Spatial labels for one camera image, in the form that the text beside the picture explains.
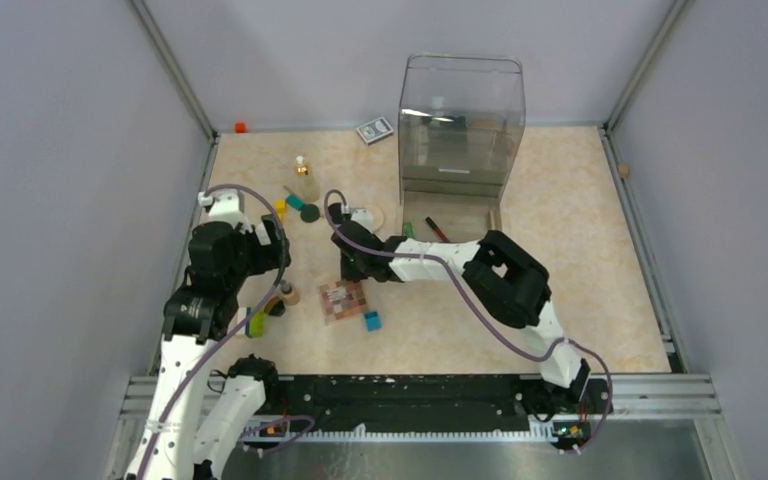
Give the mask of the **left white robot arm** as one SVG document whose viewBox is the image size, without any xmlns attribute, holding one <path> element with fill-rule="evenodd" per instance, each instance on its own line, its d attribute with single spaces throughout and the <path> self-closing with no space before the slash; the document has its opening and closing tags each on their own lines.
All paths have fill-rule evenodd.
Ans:
<svg viewBox="0 0 768 480">
<path fill-rule="evenodd" d="M 192 231 L 184 280 L 163 309 L 155 391 L 126 479 L 216 479 L 254 414 L 279 404 L 274 363 L 249 356 L 227 374 L 210 413 L 202 413 L 216 356 L 243 328 L 231 324 L 242 286 L 250 277 L 275 272 L 269 289 L 250 309 L 257 313 L 274 297 L 291 263 L 289 240 L 275 208 L 254 224 L 244 212 L 245 196 L 269 204 L 236 184 L 198 195 L 207 220 Z"/>
</svg>

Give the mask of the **eyeshadow palette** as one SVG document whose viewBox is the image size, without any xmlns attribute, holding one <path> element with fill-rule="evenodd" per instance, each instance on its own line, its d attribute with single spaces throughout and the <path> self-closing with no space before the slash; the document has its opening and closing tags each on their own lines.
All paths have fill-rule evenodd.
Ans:
<svg viewBox="0 0 768 480">
<path fill-rule="evenodd" d="M 318 287 L 326 324 L 363 316 L 370 311 L 363 284 L 339 280 Z"/>
</svg>

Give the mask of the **green tube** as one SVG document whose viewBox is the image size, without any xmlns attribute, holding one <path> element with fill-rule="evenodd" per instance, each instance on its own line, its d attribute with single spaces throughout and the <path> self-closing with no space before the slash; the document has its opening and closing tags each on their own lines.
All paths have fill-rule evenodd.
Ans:
<svg viewBox="0 0 768 480">
<path fill-rule="evenodd" d="M 412 225 L 411 222 L 405 222 L 403 224 L 403 232 L 404 232 L 404 235 L 409 237 L 409 238 L 414 238 L 415 237 L 414 228 L 413 228 L 413 225 Z"/>
</svg>

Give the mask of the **foundation bottle black cap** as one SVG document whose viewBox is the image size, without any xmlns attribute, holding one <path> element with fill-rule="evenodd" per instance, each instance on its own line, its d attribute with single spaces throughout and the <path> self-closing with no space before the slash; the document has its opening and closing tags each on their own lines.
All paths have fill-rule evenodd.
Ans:
<svg viewBox="0 0 768 480">
<path fill-rule="evenodd" d="M 280 297 L 286 306 L 297 305 L 300 301 L 300 294 L 296 287 L 287 280 L 282 280 L 279 284 Z"/>
</svg>

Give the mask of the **gold lipstick tube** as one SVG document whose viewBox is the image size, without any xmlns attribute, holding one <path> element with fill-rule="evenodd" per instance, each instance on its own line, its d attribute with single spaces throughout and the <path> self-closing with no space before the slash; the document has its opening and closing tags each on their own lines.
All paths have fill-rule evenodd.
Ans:
<svg viewBox="0 0 768 480">
<path fill-rule="evenodd" d="M 496 230 L 497 223 L 497 212 L 495 210 L 489 210 L 487 212 L 487 228 L 489 230 Z"/>
</svg>

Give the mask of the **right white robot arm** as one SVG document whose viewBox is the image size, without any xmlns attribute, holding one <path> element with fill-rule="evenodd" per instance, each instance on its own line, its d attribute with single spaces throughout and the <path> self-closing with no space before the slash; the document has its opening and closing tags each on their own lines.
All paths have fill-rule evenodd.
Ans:
<svg viewBox="0 0 768 480">
<path fill-rule="evenodd" d="M 498 325 L 523 334 L 524 348 L 503 343 L 538 364 L 554 409 L 572 412 L 586 400 L 591 368 L 558 319 L 549 272 L 506 234 L 489 230 L 480 240 L 439 243 L 406 236 L 382 240 L 354 220 L 343 220 L 333 230 L 341 270 L 350 279 L 452 282 L 497 339 L 503 337 Z"/>
</svg>

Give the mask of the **blue toy brick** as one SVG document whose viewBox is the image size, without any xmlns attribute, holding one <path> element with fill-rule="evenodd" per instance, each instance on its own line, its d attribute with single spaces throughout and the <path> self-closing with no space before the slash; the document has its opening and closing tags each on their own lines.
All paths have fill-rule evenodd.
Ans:
<svg viewBox="0 0 768 480">
<path fill-rule="evenodd" d="M 377 311 L 366 312 L 364 322 L 368 332 L 378 331 L 382 328 L 381 317 Z"/>
</svg>

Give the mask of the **clear acrylic makeup organizer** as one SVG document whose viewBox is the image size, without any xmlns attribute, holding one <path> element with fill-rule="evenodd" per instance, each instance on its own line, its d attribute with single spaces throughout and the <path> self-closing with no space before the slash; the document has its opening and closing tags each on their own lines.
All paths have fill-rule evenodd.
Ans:
<svg viewBox="0 0 768 480">
<path fill-rule="evenodd" d="M 497 212 L 525 133 L 524 69 L 500 55 L 418 53 L 403 77 L 398 111 L 402 221 L 415 238 L 483 237 Z"/>
</svg>

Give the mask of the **beige round wooden disc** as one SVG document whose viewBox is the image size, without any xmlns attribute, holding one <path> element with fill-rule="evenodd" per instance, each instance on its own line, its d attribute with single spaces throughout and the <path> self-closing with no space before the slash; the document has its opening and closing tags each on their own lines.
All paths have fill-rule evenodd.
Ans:
<svg viewBox="0 0 768 480">
<path fill-rule="evenodd" d="M 377 233 L 386 221 L 384 211 L 379 206 L 373 204 L 367 204 L 364 208 L 372 215 L 372 232 Z"/>
</svg>

